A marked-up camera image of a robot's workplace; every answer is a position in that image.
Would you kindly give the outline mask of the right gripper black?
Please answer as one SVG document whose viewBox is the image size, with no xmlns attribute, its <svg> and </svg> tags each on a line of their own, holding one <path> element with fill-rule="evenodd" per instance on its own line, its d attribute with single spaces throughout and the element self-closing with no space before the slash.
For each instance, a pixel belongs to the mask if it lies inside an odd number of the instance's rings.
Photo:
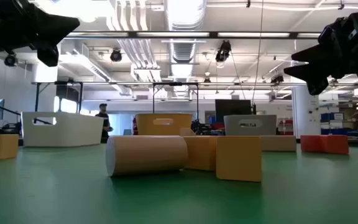
<svg viewBox="0 0 358 224">
<path fill-rule="evenodd" d="M 306 82 L 310 95 L 319 95 L 328 86 L 328 76 L 341 78 L 344 75 L 358 76 L 358 12 L 339 17 L 321 32 L 321 44 L 291 55 L 299 62 L 322 62 L 284 68 L 287 75 Z"/>
</svg>

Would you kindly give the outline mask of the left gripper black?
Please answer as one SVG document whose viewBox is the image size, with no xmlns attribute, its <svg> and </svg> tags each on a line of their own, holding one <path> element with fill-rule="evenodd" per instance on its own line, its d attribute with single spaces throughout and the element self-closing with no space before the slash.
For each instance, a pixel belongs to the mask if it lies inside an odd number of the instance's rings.
<svg viewBox="0 0 358 224">
<path fill-rule="evenodd" d="M 48 67 L 58 65 L 56 45 L 80 25 L 75 17 L 49 14 L 29 1 L 0 1 L 0 52 L 30 47 Z"/>
</svg>

